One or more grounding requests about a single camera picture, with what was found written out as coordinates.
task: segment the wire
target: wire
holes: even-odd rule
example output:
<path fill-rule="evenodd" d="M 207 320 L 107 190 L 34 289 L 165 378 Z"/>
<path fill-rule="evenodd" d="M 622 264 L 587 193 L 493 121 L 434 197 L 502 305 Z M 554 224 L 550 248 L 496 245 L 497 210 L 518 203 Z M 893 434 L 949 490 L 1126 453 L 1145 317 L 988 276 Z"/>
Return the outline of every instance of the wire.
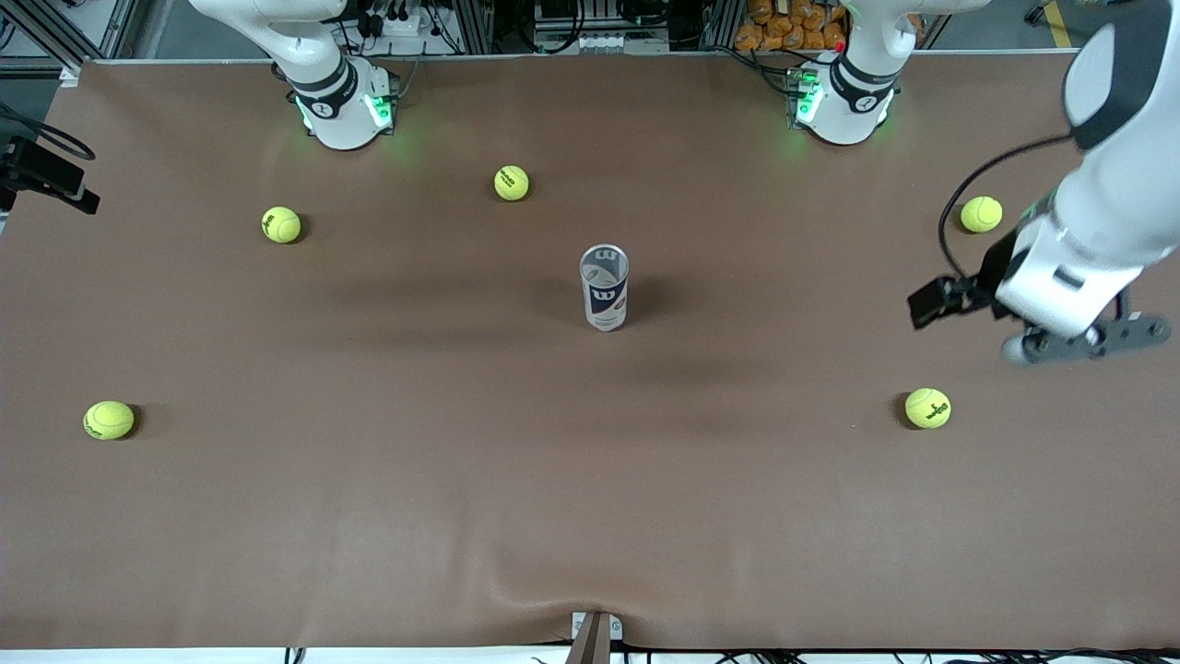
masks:
<path fill-rule="evenodd" d="M 963 192 L 966 191 L 966 188 L 970 186 L 971 183 L 975 182 L 976 178 L 979 177 L 981 175 L 988 172 L 994 166 L 1015 156 L 1023 155 L 1024 152 L 1031 152 L 1032 150 L 1040 150 L 1041 147 L 1056 145 L 1058 143 L 1064 143 L 1066 140 L 1069 140 L 1073 137 L 1074 137 L 1073 132 L 1068 132 L 1057 136 L 1050 136 L 1048 138 L 1042 138 L 1040 140 L 1034 140 L 1031 143 L 1025 143 L 1023 145 L 1017 145 L 1016 147 L 1012 147 L 1011 150 L 1008 150 L 1007 152 L 1003 152 L 999 156 L 988 159 L 986 163 L 975 169 L 975 171 L 972 171 L 971 175 L 966 176 L 966 179 L 964 179 L 963 183 L 959 184 L 957 189 L 955 189 L 955 192 L 951 193 L 950 199 L 946 200 L 946 206 L 943 208 L 942 216 L 938 217 L 938 246 L 943 250 L 943 256 L 946 258 L 946 263 L 951 265 L 951 269 L 955 270 L 955 274 L 958 275 L 959 278 L 966 281 L 968 275 L 965 271 L 963 271 L 963 265 L 961 265 L 959 262 L 955 259 L 955 255 L 951 254 L 951 248 L 946 243 L 946 219 L 950 218 L 951 210 L 953 210 L 955 205 L 958 204 L 958 199 L 963 196 Z M 1053 658 L 1056 659 L 1056 657 L 1064 657 L 1064 656 L 1056 655 Z M 965 660 L 953 659 L 951 662 L 953 662 L 955 664 L 964 664 Z"/>
<path fill-rule="evenodd" d="M 343 19 L 336 19 L 336 25 L 340 26 L 340 34 L 345 37 L 345 48 L 348 51 L 349 55 L 360 55 L 361 52 L 353 46 L 352 38 L 348 37 L 348 28 L 345 27 Z"/>
<path fill-rule="evenodd" d="M 446 21 L 442 20 L 441 12 L 439 12 L 438 5 L 434 4 L 434 0 L 426 0 L 422 2 L 422 7 L 425 7 L 426 13 L 430 14 L 431 21 L 438 26 L 439 35 L 442 38 L 442 41 L 446 42 L 452 51 L 454 51 L 455 55 L 461 55 L 463 50 L 459 48 L 459 42 L 455 41 L 454 37 L 451 35 L 451 31 L 447 29 Z"/>
<path fill-rule="evenodd" d="M 4 44 L 0 44 L 0 51 L 4 51 L 9 44 L 12 44 L 12 38 L 17 37 L 17 24 L 5 18 L 0 18 L 0 21 L 2 21 L 0 22 L 0 37 L 4 37 Z"/>
<path fill-rule="evenodd" d="M 1047 138 L 1044 140 L 1037 140 L 1036 143 L 1043 143 L 1044 145 L 1051 145 L 1053 143 L 1049 143 L 1048 140 L 1050 140 L 1050 139 Z M 1032 150 L 1032 149 L 1035 149 L 1035 147 L 1032 147 L 1032 145 L 1036 145 L 1036 143 L 1029 143 L 1028 145 L 1022 145 L 1021 147 L 1025 147 L 1027 150 Z M 1102 658 L 1106 658 L 1106 659 L 1116 659 L 1116 660 L 1120 660 L 1120 662 L 1129 662 L 1132 664 L 1148 664 L 1147 659 L 1143 659 L 1142 657 L 1139 657 L 1138 655 L 1133 655 L 1132 651 L 1128 651 L 1128 652 L 1115 652 L 1115 651 L 1110 651 L 1110 650 L 1099 650 L 1099 649 L 1093 649 L 1093 647 L 1075 647 L 1073 650 L 1057 650 L 1057 651 L 1031 652 L 1031 653 L 1029 653 L 1029 657 L 1034 658 L 1031 660 L 1028 657 L 1025 657 L 1024 653 L 1015 652 L 1015 651 L 1008 651 L 1008 652 L 999 653 L 999 659 L 998 660 L 997 659 L 991 659 L 991 655 L 992 653 L 982 653 L 981 652 L 978 655 L 981 657 L 983 657 L 984 659 L 988 659 L 989 662 L 1001 662 L 1001 663 L 1004 663 L 1004 664 L 1031 664 L 1034 662 L 1036 664 L 1045 664 L 1048 662 L 1053 662 L 1054 659 L 1060 659 L 1062 657 L 1073 657 L 1073 656 L 1080 656 L 1080 657 L 1102 657 Z M 971 659 L 948 659 L 946 662 L 943 662 L 943 664 L 979 664 L 979 663 L 978 662 L 974 662 Z"/>
<path fill-rule="evenodd" d="M 81 140 L 53 125 L 45 124 L 44 121 L 38 121 L 31 117 L 18 113 L 12 106 L 5 104 L 4 101 L 0 101 L 0 119 L 24 124 L 35 136 L 44 138 L 46 143 L 55 145 L 59 150 L 72 157 L 78 157 L 79 159 L 85 159 L 87 162 L 94 160 L 94 150 L 91 150 L 90 145 L 86 145 Z"/>
<path fill-rule="evenodd" d="M 565 38 L 565 41 L 552 51 L 546 51 L 544 46 L 537 46 L 537 44 L 525 34 L 524 25 L 526 21 L 522 20 L 525 18 L 525 7 L 533 0 L 519 0 L 517 2 L 517 35 L 520 41 L 524 42 L 526 47 L 533 53 L 542 53 L 549 55 L 556 55 L 562 51 L 565 51 L 578 40 L 582 35 L 582 28 L 586 25 L 586 8 L 582 6 L 583 0 L 573 0 L 573 20 L 570 22 L 570 34 Z"/>
<path fill-rule="evenodd" d="M 422 41 L 422 52 L 418 54 L 414 60 L 414 68 L 409 72 L 409 78 L 406 79 L 406 86 L 398 91 L 398 99 L 404 99 L 406 94 L 409 94 L 409 86 L 414 84 L 414 78 L 418 77 L 418 65 L 422 64 L 422 55 L 426 54 L 426 41 Z"/>
<path fill-rule="evenodd" d="M 773 75 L 787 75 L 787 73 L 789 71 L 788 68 L 785 68 L 785 67 L 772 67 L 769 65 L 763 65 L 762 63 L 758 61 L 758 55 L 755 55 L 753 51 L 749 52 L 749 58 L 743 57 L 741 53 L 739 53 L 738 51 L 734 51 L 733 48 L 730 48 L 728 46 L 709 46 L 708 48 L 706 48 L 706 51 L 721 51 L 722 53 L 728 53 L 729 57 L 734 58 L 735 60 L 738 60 L 739 63 L 741 63 L 743 66 L 756 71 L 759 73 L 759 75 L 762 77 L 762 80 L 766 83 L 766 85 L 769 86 L 771 90 L 774 90 L 775 92 L 778 92 L 779 94 L 785 94 L 787 97 L 799 97 L 800 96 L 798 92 L 793 92 L 791 90 L 787 90 L 787 88 L 780 86 L 779 84 L 774 83 L 774 80 L 771 78 L 772 74 Z M 791 53 L 791 54 L 792 55 L 805 57 L 805 55 L 801 55 L 799 53 Z"/>
<path fill-rule="evenodd" d="M 668 17 L 671 15 L 671 2 L 663 2 L 663 11 L 656 15 L 643 15 L 628 9 L 627 0 L 615 0 L 615 12 L 622 17 L 624 21 L 642 27 L 667 24 Z"/>
<path fill-rule="evenodd" d="M 779 48 L 779 51 L 782 53 L 787 53 L 788 55 L 794 55 L 800 60 L 807 60 L 808 63 L 830 64 L 830 63 L 820 63 L 817 58 L 812 58 L 806 53 L 800 53 L 799 51 L 792 48 Z"/>
<path fill-rule="evenodd" d="M 787 90 L 785 87 L 780 87 L 779 84 L 774 83 L 774 80 L 771 78 L 771 74 L 766 71 L 767 67 L 763 67 L 762 65 L 758 64 L 758 55 L 755 55 L 753 51 L 749 52 L 749 59 L 754 63 L 754 66 L 758 67 L 758 73 L 762 74 L 762 80 L 766 81 L 766 84 L 771 87 L 771 90 L 774 90 L 779 94 L 784 94 L 786 97 L 798 97 L 799 96 L 799 94 L 796 94 L 794 92 L 791 92 L 789 90 Z"/>

